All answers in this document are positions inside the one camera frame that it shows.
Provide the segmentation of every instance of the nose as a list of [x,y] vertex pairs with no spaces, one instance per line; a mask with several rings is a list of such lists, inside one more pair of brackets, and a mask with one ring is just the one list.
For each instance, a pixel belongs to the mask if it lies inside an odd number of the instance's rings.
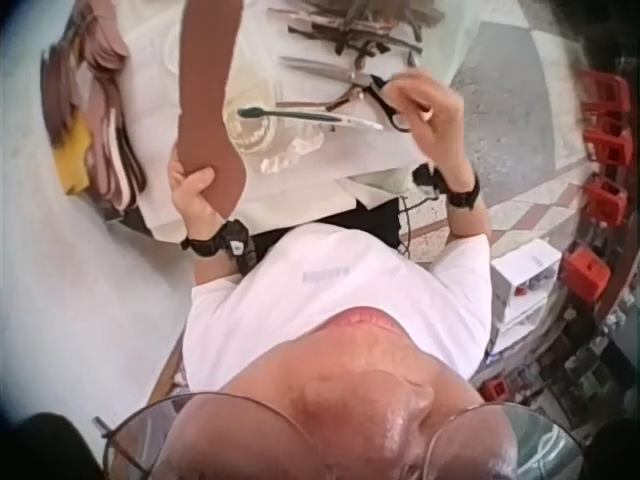
[[309,415],[301,426],[337,478],[404,480],[408,465],[422,465],[428,442],[422,427],[434,400],[429,385],[370,371],[313,382],[305,397]]

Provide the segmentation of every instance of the wire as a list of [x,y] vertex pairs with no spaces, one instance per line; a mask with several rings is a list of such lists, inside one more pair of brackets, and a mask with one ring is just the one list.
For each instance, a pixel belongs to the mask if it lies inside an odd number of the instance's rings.
[[400,213],[404,213],[405,218],[407,220],[407,243],[402,243],[402,246],[405,249],[404,255],[407,256],[409,260],[411,260],[411,216],[409,212],[411,209],[407,208],[407,199],[405,197],[400,197],[400,201],[402,202],[403,210]]
[[406,197],[400,197],[400,201],[402,202],[402,210],[400,210],[400,212],[398,212],[400,215],[402,215],[404,213],[405,218],[407,220],[407,243],[403,243],[400,242],[402,244],[402,246],[404,247],[404,253],[403,255],[406,255],[406,257],[411,260],[411,240],[412,240],[412,233],[411,233],[411,215],[409,215],[409,213],[412,210],[415,210],[416,208],[420,208],[421,206],[423,206],[425,203],[427,202],[431,202],[431,201],[435,201],[437,200],[437,197],[428,197],[425,196],[422,200],[420,200],[418,203],[416,203],[415,205],[411,205],[410,207],[407,207],[407,198]]
[[420,200],[418,203],[416,203],[415,205],[411,205],[410,207],[407,207],[407,202],[405,201],[405,197],[402,197],[402,204],[404,205],[404,210],[400,210],[400,213],[409,213],[412,210],[415,210],[416,208],[420,208],[422,205],[424,205],[427,202],[431,202],[431,201],[435,201],[435,198],[432,197],[425,197],[422,200]]

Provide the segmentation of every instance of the black wristwatch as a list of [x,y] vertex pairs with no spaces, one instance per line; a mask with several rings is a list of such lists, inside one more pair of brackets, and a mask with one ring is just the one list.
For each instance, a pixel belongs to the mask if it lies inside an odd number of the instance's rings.
[[451,206],[473,210],[480,196],[480,179],[477,173],[474,175],[475,183],[470,192],[454,192],[447,185],[442,172],[437,168],[431,170],[431,167],[425,163],[413,171],[413,182],[427,198],[436,200],[444,194]]
[[232,257],[242,257],[249,245],[249,230],[239,220],[225,222],[218,232],[209,240],[192,240],[185,238],[180,246],[183,250],[189,248],[198,256],[210,258],[220,250],[226,250]]

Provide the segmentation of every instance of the red container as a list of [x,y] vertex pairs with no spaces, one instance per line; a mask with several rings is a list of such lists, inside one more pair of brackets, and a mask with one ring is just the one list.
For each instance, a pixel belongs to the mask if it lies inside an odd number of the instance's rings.
[[589,159],[594,162],[617,167],[631,163],[633,137],[631,129],[622,122],[599,116],[593,127],[585,128],[582,139]]
[[578,78],[587,97],[582,102],[583,112],[631,112],[629,84],[624,78],[595,70],[580,70]]
[[487,380],[478,390],[487,402],[504,402],[509,399],[509,385],[503,379]]
[[565,257],[563,280],[587,303],[595,303],[609,282],[611,269],[591,249],[581,246]]
[[622,187],[600,175],[593,175],[584,190],[587,194],[585,213],[589,217],[612,227],[624,221],[628,194]]

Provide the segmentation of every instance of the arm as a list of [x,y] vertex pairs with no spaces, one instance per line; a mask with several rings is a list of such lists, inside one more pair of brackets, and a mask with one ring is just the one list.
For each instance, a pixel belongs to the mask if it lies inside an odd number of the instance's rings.
[[[473,190],[473,168],[464,154],[462,98],[421,70],[396,76],[385,89],[385,95],[405,116],[416,144],[442,172],[449,189],[460,193]],[[472,210],[447,205],[447,221],[451,230],[449,241],[490,234],[482,198],[478,198]]]
[[[463,160],[445,175],[449,188],[455,192],[469,192],[473,190],[475,175],[467,160]],[[447,204],[447,222],[449,223],[449,238],[447,243],[459,238],[475,237],[476,235],[491,235],[489,213],[482,196],[478,197],[472,210],[455,208]]]
[[[184,168],[175,150],[172,153],[169,162],[171,198],[184,220],[187,236],[192,240],[209,240],[224,225],[224,219],[201,195],[201,192],[213,182],[214,176],[210,168],[185,176]],[[197,258],[194,265],[196,285],[203,285],[236,273],[238,273],[238,265],[235,259],[230,258],[223,251],[211,258]]]

